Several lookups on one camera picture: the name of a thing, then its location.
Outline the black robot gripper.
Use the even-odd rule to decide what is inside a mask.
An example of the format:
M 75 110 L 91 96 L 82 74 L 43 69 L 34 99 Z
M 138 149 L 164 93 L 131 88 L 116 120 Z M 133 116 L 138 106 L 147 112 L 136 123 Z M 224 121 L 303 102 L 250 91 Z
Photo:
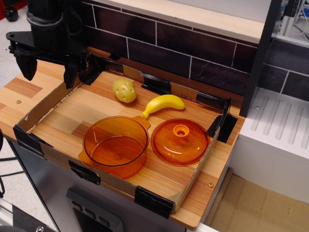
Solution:
M 31 81 L 37 70 L 37 61 L 43 60 L 65 66 L 66 89 L 74 86 L 78 72 L 88 68 L 89 51 L 76 43 L 66 32 L 64 15 L 48 19 L 46 16 L 27 16 L 30 31 L 10 31 L 10 53 L 16 58 L 23 76 Z

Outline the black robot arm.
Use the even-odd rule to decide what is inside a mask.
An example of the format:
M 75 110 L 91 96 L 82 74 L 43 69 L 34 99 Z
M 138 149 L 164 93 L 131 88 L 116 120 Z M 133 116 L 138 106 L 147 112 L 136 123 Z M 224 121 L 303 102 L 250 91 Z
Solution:
M 87 70 L 89 51 L 72 39 L 69 19 L 79 15 L 67 0 L 29 0 L 26 18 L 30 31 L 12 31 L 6 34 L 9 51 L 14 55 L 23 76 L 32 80 L 37 61 L 64 66 L 64 83 L 73 88 L 78 73 Z

